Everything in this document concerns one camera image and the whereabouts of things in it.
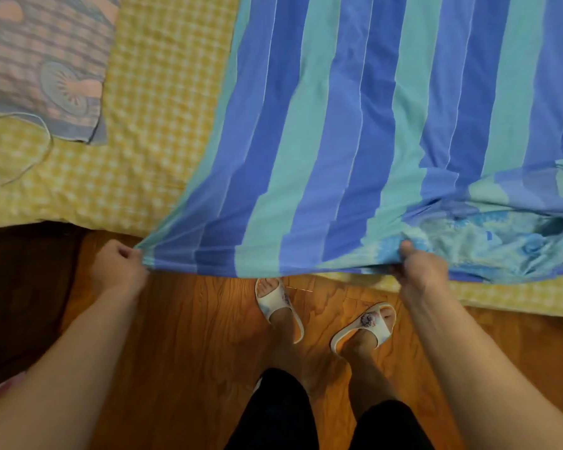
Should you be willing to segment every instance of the pant leg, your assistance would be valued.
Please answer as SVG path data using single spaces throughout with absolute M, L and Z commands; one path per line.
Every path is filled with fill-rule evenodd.
M 349 450 L 373 448 L 434 450 L 411 408 L 398 400 L 381 402 L 359 419 Z
M 319 449 L 315 417 L 300 382 L 285 371 L 266 370 L 225 449 Z

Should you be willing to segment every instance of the yellow gingham fabric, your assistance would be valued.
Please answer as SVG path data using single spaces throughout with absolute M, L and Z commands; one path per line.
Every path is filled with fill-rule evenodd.
M 108 145 L 55 140 L 0 189 L 0 226 L 42 219 L 144 236 L 178 200 L 210 135 L 239 0 L 122 0 L 103 101 Z M 0 119 L 0 183 L 42 159 L 45 133 Z M 396 291 L 389 277 L 328 273 Z M 563 316 L 563 277 L 454 282 L 467 304 Z

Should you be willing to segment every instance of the person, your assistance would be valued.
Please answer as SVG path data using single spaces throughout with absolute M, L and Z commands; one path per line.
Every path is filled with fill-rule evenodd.
M 563 414 L 511 364 L 450 290 L 447 265 L 405 241 L 394 268 L 400 298 L 446 394 L 465 443 L 477 449 L 563 449 Z M 84 449 L 98 420 L 117 360 L 148 278 L 142 253 L 117 241 L 96 257 L 96 302 L 82 313 L 25 380 L 0 399 L 0 449 Z M 283 285 L 255 285 L 271 323 L 267 369 L 227 443 L 228 449 L 318 448 L 315 420 L 300 384 L 295 322 Z M 431 448 L 372 352 L 396 319 L 385 303 L 334 337 L 331 350 L 350 364 L 349 400 L 357 426 L 351 449 Z

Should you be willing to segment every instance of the slide sandal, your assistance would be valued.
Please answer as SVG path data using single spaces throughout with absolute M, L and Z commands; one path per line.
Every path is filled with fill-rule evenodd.
M 296 322 L 298 322 L 298 328 L 300 328 L 300 338 L 297 341 L 294 341 L 294 344 L 299 343 L 304 336 L 304 327 L 302 326 L 300 317 L 298 317 L 298 314 L 296 313 L 294 307 L 292 306 L 292 303 L 290 302 L 290 297 L 288 297 L 286 294 L 286 289 L 283 287 L 282 280 L 280 278 L 277 278 L 277 287 L 264 297 L 259 298 L 256 288 L 259 286 L 259 282 L 261 282 L 262 280 L 263 278 L 259 278 L 255 282 L 255 297 L 256 302 L 259 304 L 259 308 L 267 319 L 267 322 L 271 322 L 269 319 L 271 317 L 271 314 L 273 314 L 275 311 L 282 308 L 290 308 L 292 310 L 294 318 L 296 319 Z
M 381 310 L 382 308 L 390 308 L 394 311 L 394 315 L 396 315 L 396 310 L 390 303 L 383 302 L 373 305 L 367 311 L 362 313 L 358 318 L 356 318 L 352 324 L 344 327 L 342 330 L 335 334 L 330 342 L 332 352 L 338 355 L 336 347 L 338 346 L 340 340 L 342 338 L 345 338 L 353 330 L 358 330 L 360 328 L 369 330 L 375 335 L 378 340 L 378 345 L 376 346 L 376 348 L 378 348 L 385 340 L 390 338 L 392 335 L 392 330 L 394 330 L 394 325 L 392 325 L 392 328 L 388 328 L 385 320 L 379 312 L 379 310 Z

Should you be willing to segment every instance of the hand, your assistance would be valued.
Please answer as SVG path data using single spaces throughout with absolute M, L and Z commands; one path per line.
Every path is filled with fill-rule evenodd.
M 97 295 L 118 289 L 137 296 L 148 278 L 142 265 L 142 251 L 125 246 L 117 240 L 108 241 L 96 255 L 92 266 L 92 283 Z
M 403 263 L 393 265 L 392 274 L 401 285 L 400 298 L 407 306 L 450 293 L 449 267 L 442 257 L 415 249 L 408 240 L 400 244 L 400 255 Z

